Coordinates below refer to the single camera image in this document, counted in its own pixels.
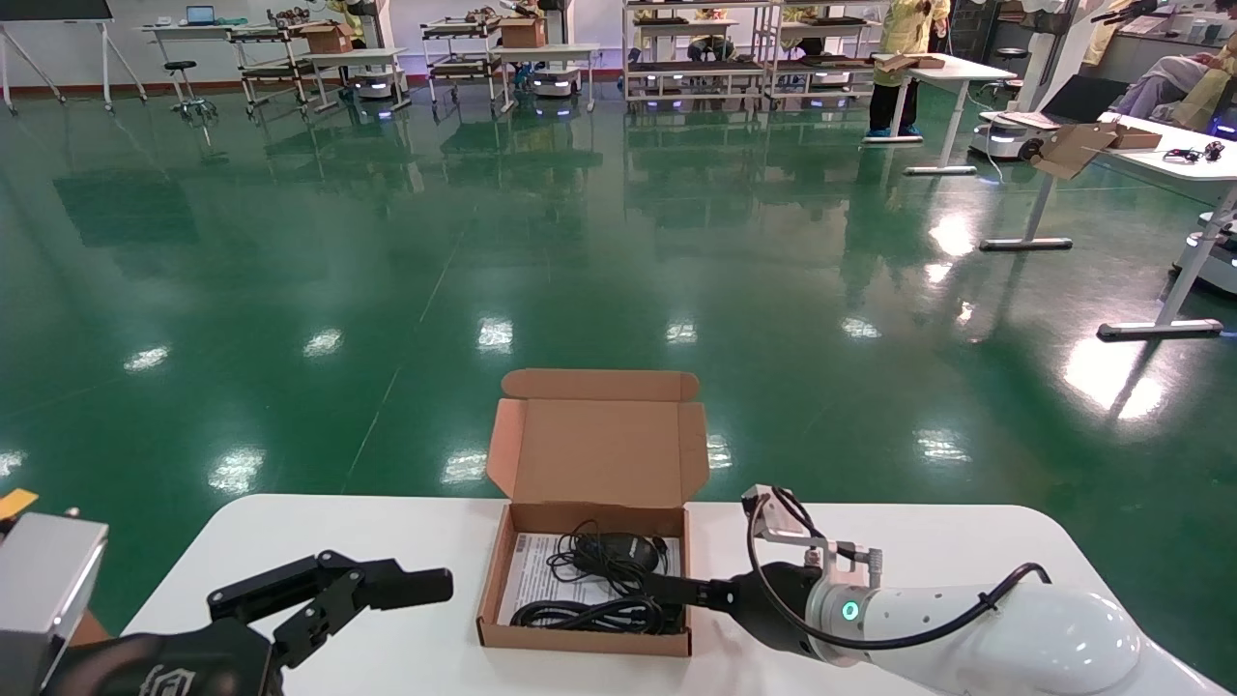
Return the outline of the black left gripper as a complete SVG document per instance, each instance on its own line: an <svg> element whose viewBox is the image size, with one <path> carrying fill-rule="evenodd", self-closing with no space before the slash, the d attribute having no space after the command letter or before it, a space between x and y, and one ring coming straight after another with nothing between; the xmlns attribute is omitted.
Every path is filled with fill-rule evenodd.
<svg viewBox="0 0 1237 696"><path fill-rule="evenodd" d="M213 590L208 611L219 622L197 630L68 648L43 694L282 695L281 668L301 666L359 613L445 603L452 595L447 567L404 571L395 559L323 551ZM273 643L238 622L297 607Z"/></svg>

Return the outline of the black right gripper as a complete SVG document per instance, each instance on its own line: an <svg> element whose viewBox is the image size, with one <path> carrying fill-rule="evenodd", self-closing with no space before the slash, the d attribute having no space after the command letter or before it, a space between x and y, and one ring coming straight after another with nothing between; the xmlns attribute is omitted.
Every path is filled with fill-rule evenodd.
<svg viewBox="0 0 1237 696"><path fill-rule="evenodd" d="M762 571L783 605L803 618L811 588L823 579L821 569L815 565L764 565ZM708 581L649 574L644 579L644 595L663 607L684 605L708 611L730 609L734 621L766 648L819 659L810 638L787 621L764 593L764 584L756 571L737 574L731 580Z"/></svg>

